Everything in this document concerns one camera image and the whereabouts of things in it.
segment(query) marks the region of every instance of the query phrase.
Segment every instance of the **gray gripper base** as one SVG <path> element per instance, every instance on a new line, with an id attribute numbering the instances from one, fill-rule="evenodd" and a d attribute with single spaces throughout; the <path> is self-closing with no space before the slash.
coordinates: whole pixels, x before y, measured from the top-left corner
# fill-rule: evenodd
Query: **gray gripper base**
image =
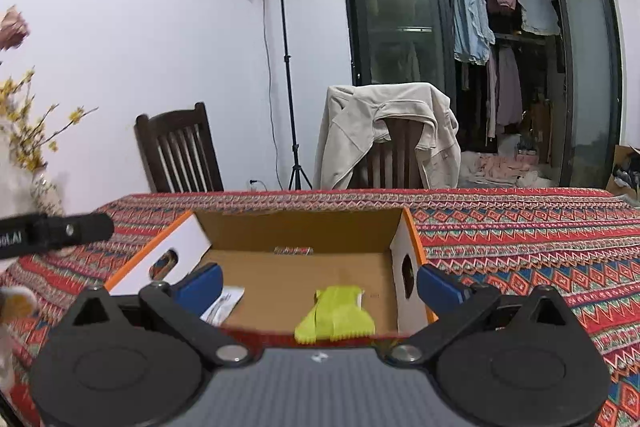
<path id="1" fill-rule="evenodd" d="M 267 349 L 223 369 L 171 427 L 470 427 L 426 375 L 395 369 L 371 348 Z"/>

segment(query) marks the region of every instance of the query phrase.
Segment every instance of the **dark brown chair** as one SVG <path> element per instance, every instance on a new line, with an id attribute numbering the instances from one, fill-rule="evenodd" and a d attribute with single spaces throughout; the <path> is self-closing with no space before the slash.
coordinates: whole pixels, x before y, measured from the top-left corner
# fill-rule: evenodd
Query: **dark brown chair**
<path id="1" fill-rule="evenodd" d="M 391 142 L 374 143 L 353 169 L 349 188 L 423 188 L 415 159 L 423 124 L 386 118 Z"/>
<path id="2" fill-rule="evenodd" d="M 223 190 L 207 111 L 202 102 L 179 110 L 136 118 L 136 133 L 158 192 Z"/>

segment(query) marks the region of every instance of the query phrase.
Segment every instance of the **light stand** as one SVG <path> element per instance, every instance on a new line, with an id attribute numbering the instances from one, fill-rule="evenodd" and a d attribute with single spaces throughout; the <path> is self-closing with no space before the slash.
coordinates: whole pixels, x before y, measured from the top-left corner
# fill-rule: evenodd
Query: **light stand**
<path id="1" fill-rule="evenodd" d="M 305 171 L 300 165 L 298 159 L 298 140 L 296 139 L 296 120 L 293 116 L 293 93 L 291 92 L 291 71 L 289 69 L 289 42 L 287 41 L 287 19 L 284 13 L 284 0 L 280 0 L 280 9 L 282 11 L 282 39 L 284 41 L 284 66 L 287 72 L 287 93 L 289 94 L 289 117 L 291 119 L 291 139 L 293 141 L 293 170 L 291 171 L 291 178 L 289 179 L 289 190 L 295 181 L 295 190 L 302 190 L 302 183 L 300 180 L 300 174 L 305 178 L 306 184 L 309 188 L 312 188 L 309 178 L 306 177 Z"/>

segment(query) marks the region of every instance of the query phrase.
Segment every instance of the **yellow plastic scraper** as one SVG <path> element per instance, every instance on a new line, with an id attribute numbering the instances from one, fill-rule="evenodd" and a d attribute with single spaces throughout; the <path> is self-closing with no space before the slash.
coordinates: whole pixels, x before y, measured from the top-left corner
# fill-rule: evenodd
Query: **yellow plastic scraper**
<path id="1" fill-rule="evenodd" d="M 373 335 L 376 326 L 360 307 L 362 289 L 357 286 L 329 286 L 316 291 L 316 305 L 294 331 L 296 341 L 336 341 Z"/>

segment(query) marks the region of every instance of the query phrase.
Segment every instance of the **patterned tablecloth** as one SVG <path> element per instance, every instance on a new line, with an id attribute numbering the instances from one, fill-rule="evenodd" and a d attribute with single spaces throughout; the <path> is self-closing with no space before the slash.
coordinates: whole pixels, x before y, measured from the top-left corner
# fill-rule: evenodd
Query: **patterned tablecloth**
<path id="1" fill-rule="evenodd" d="M 609 399 L 601 427 L 640 419 L 640 212 L 608 192 L 582 188 L 347 190 L 216 194 L 140 194 L 107 204 L 110 241 L 69 257 L 23 257 L 2 285 L 36 292 L 37 315 L 10 325 L 18 384 L 12 400 L 38 424 L 28 394 L 28 368 L 83 287 L 100 283 L 187 209 L 342 210 L 408 206 L 427 257 L 463 282 L 484 281 L 526 295 L 552 284 L 566 298 L 609 365 Z"/>

